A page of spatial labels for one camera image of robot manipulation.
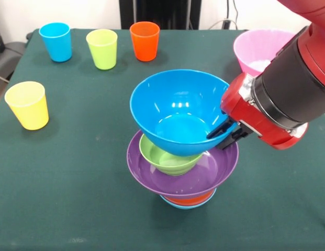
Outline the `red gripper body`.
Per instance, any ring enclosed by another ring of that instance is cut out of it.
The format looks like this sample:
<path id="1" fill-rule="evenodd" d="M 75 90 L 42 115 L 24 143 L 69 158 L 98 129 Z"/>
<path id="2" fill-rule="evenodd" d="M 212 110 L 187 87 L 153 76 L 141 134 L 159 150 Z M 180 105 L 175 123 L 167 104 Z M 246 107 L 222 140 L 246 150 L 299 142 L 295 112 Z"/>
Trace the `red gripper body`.
<path id="1" fill-rule="evenodd" d="M 254 77 L 241 73 L 223 94 L 220 108 L 231 119 L 245 125 L 258 138 L 276 150 L 285 150 L 299 142 L 308 130 L 308 123 L 295 129 L 283 129 L 271 121 L 255 104 L 251 94 Z"/>

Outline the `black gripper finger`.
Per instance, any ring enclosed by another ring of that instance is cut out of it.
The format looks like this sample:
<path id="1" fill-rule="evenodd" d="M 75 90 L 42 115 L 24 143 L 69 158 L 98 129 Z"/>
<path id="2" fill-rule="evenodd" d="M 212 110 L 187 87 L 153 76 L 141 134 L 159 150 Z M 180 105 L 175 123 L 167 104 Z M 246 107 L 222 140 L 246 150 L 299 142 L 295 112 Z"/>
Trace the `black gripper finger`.
<path id="1" fill-rule="evenodd" d="M 216 148 L 224 150 L 228 148 L 231 144 L 238 142 L 242 138 L 246 138 L 248 135 L 252 134 L 253 131 L 245 125 L 240 125 L 239 128 L 227 136 L 222 142 L 220 142 Z"/>
<path id="2" fill-rule="evenodd" d="M 207 134 L 206 139 L 216 138 L 223 134 L 228 135 L 233 132 L 236 125 L 237 123 L 233 119 L 227 117 L 220 125 L 218 125 L 216 128 L 214 128 L 211 132 Z"/>

